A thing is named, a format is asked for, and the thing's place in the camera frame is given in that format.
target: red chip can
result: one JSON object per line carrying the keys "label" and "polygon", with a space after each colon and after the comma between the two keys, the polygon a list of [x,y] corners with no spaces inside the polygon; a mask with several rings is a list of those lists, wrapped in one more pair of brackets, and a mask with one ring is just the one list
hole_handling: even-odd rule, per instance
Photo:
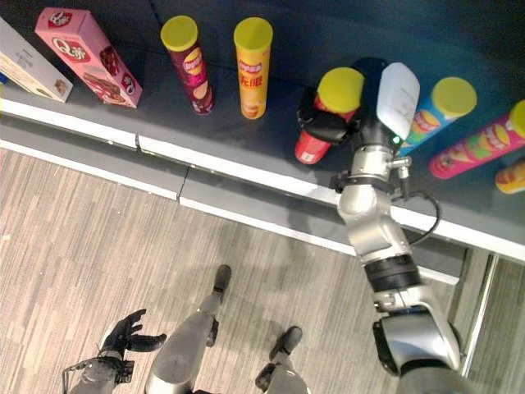
{"label": "red chip can", "polygon": [[[317,87],[313,105],[316,109],[332,112],[349,121],[359,107],[363,82],[363,75],[353,68],[339,67],[328,71]],[[295,146],[295,157],[303,164],[315,164],[330,147],[329,142],[301,130]]]}
{"label": "red chip can", "polygon": [[212,111],[212,86],[208,83],[197,24],[189,16],[174,16],[164,24],[161,40],[184,84],[193,110],[199,115]]}

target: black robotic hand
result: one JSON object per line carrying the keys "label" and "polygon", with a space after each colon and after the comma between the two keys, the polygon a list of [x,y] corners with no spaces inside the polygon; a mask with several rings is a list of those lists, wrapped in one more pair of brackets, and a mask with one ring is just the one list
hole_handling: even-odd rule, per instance
{"label": "black robotic hand", "polygon": [[117,351],[121,354],[122,359],[124,359],[124,352],[126,350],[149,352],[161,347],[166,340],[166,334],[155,337],[135,334],[135,332],[142,329],[142,324],[136,326],[135,324],[145,313],[146,309],[140,309],[119,321],[104,341],[100,353]]}

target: yellow chip can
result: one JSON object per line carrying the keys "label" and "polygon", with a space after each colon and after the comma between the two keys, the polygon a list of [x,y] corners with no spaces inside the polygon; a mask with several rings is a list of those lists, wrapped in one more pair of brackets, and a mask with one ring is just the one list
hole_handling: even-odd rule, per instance
{"label": "yellow chip can", "polygon": [[262,18],[247,18],[235,27],[240,111],[248,119],[266,111],[272,38],[272,26]]}

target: robot leg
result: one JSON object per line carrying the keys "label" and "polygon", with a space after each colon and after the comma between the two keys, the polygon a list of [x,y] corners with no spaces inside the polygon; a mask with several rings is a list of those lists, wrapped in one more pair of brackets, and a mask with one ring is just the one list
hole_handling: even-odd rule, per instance
{"label": "robot leg", "polygon": [[303,331],[293,326],[277,339],[270,352],[270,363],[255,379],[255,385],[268,394],[309,394],[310,391],[290,361],[292,350],[299,344]]}
{"label": "robot leg", "polygon": [[146,394],[193,392],[206,346],[213,346],[218,332],[215,315],[231,278],[231,269],[217,270],[213,291],[167,339],[153,361]]}

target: white shelf edge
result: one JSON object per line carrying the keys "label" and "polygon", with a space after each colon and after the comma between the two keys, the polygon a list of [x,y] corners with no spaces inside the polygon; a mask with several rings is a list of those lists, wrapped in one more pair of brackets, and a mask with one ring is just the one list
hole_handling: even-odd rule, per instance
{"label": "white shelf edge", "polygon": [[[0,112],[135,148],[134,133],[7,99],[2,99],[0,103]],[[228,176],[282,190],[287,194],[300,195],[334,206],[337,205],[340,198],[337,193],[327,187],[301,181],[291,176],[283,176],[275,172],[217,158],[207,153],[200,153],[194,149],[184,148],[142,135],[139,136],[139,142],[142,150],[145,152],[172,158],[190,165],[193,164]],[[392,216],[402,225],[423,231],[428,229],[434,220],[433,217],[428,215],[399,207],[392,207]],[[508,241],[498,236],[486,234],[482,231],[473,230],[472,228],[452,222],[442,220],[435,234],[444,238],[454,239],[467,245],[491,250],[510,257],[511,259],[518,261],[525,260],[525,245],[520,245],[516,242]]]}
{"label": "white shelf edge", "polygon": [[[179,198],[179,202],[180,202],[180,205],[183,205],[185,207],[197,209],[198,211],[202,211],[205,213],[210,213],[211,215],[215,215],[220,218],[230,219],[235,222],[246,224],[248,226],[261,228],[263,230],[275,232],[276,234],[280,234],[282,236],[288,236],[290,238],[294,238],[299,241],[305,241],[313,245],[322,246],[322,247],[325,247],[325,248],[328,248],[328,249],[331,249],[337,252],[355,256],[355,250],[352,246],[341,244],[340,242],[331,241],[326,238],[322,238],[320,236],[312,236],[311,234],[307,234],[301,231],[296,231],[288,227],[279,226],[279,225],[276,225],[275,223],[266,222],[266,221],[256,219],[256,218],[251,218],[250,216],[242,215],[240,213],[234,213],[226,209],[213,207],[212,205],[209,205],[209,204],[203,204],[193,199],[188,199],[184,197],[183,195]],[[419,268],[419,272],[422,277],[436,280],[439,282],[443,282],[451,286],[454,286],[459,282],[458,277],[453,277],[445,273],[439,273],[437,271],[434,271],[434,270],[431,270],[425,267],[418,266],[418,268]]]}
{"label": "white shelf edge", "polygon": [[[146,152],[159,154],[189,164],[195,164],[208,170],[282,190],[292,195],[301,195],[325,204],[331,204],[334,207],[336,207],[339,202],[340,195],[328,187],[301,181],[290,176],[282,176],[275,172],[264,171],[223,158],[216,158],[209,154],[183,148],[165,141],[154,140],[143,136],[139,137],[139,141],[141,148]],[[422,231],[430,228],[435,220],[432,216],[401,207],[394,206],[391,212],[392,217],[399,224]],[[446,220],[440,221],[434,233],[443,238],[454,239],[467,245],[491,250],[520,261],[525,259],[525,245],[507,241],[497,236],[473,230],[472,228],[447,222]]]}
{"label": "white shelf edge", "polygon": [[95,138],[106,140],[110,144],[115,143],[133,149],[136,148],[135,133],[118,130],[114,127],[95,123],[94,121],[86,121],[84,119],[79,119],[78,117],[73,117],[72,115],[65,115],[60,112],[18,103],[5,98],[2,98],[0,103],[0,112],[14,117],[22,117],[46,125],[61,127],[81,134],[91,135]]}
{"label": "white shelf edge", "polygon": [[5,148],[13,150],[18,153],[26,154],[33,158],[39,158],[46,162],[58,164],[59,166],[67,167],[72,170],[84,172],[93,176],[98,176],[109,181],[114,181],[118,184],[133,187],[135,189],[143,190],[153,195],[160,195],[166,197],[167,199],[177,200],[177,193],[175,191],[163,189],[158,186],[150,185],[149,183],[137,181],[135,179],[129,178],[127,176],[122,176],[116,174],[115,172],[110,172],[103,170],[101,168],[88,166],[87,164],[79,163],[68,158],[61,158],[60,156],[43,152],[41,150],[28,148],[23,145],[14,144],[6,140],[0,140],[0,148]]}

